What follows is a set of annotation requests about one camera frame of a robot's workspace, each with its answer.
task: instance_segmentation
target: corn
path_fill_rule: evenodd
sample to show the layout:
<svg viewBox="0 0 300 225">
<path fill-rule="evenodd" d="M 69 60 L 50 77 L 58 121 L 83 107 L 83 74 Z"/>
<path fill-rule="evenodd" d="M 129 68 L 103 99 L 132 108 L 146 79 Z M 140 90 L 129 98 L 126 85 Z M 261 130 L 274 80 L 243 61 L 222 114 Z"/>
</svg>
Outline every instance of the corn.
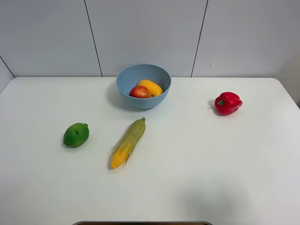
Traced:
<svg viewBox="0 0 300 225">
<path fill-rule="evenodd" d="M 135 149 L 137 142 L 145 132 L 145 121 L 146 119 L 143 117 L 140 120 L 133 122 L 126 134 L 114 148 L 111 161 L 112 169 L 119 167 L 123 163 L 127 163 L 133 150 Z"/>
</svg>

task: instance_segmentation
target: white table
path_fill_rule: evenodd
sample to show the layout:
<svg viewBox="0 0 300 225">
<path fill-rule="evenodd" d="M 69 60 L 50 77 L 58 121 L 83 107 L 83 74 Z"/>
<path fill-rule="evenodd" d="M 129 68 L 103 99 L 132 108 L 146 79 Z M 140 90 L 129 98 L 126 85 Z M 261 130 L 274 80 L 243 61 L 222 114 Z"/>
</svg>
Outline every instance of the white table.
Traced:
<svg viewBox="0 0 300 225">
<path fill-rule="evenodd" d="M 243 106 L 227 117 L 224 91 Z M 107 169 L 136 119 L 146 131 L 126 168 Z M 73 123 L 88 141 L 65 149 Z M 115 78 L 16 78 L 0 94 L 0 224 L 207 221 L 299 225 L 300 110 L 269 78 L 173 78 L 166 99 L 135 110 Z"/>
</svg>

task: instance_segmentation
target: apple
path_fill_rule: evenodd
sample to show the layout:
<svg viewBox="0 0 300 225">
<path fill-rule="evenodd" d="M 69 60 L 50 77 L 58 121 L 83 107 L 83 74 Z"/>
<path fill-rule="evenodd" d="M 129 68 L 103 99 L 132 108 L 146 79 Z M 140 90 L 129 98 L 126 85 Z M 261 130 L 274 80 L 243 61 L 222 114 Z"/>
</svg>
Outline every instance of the apple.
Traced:
<svg viewBox="0 0 300 225">
<path fill-rule="evenodd" d="M 148 88 L 146 88 L 144 86 L 135 86 L 133 89 L 131 89 L 129 95 L 131 97 L 135 97 L 135 98 L 150 98 L 151 97 Z"/>
</svg>

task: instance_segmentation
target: lime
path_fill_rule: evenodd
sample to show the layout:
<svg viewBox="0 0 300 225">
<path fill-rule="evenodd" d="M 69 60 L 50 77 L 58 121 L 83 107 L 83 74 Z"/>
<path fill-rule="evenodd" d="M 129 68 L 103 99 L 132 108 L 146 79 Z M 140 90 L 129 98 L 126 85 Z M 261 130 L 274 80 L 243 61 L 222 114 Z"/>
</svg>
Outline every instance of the lime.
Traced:
<svg viewBox="0 0 300 225">
<path fill-rule="evenodd" d="M 85 123 L 71 125 L 64 134 L 64 144 L 71 148 L 77 148 L 89 138 L 89 128 Z"/>
</svg>

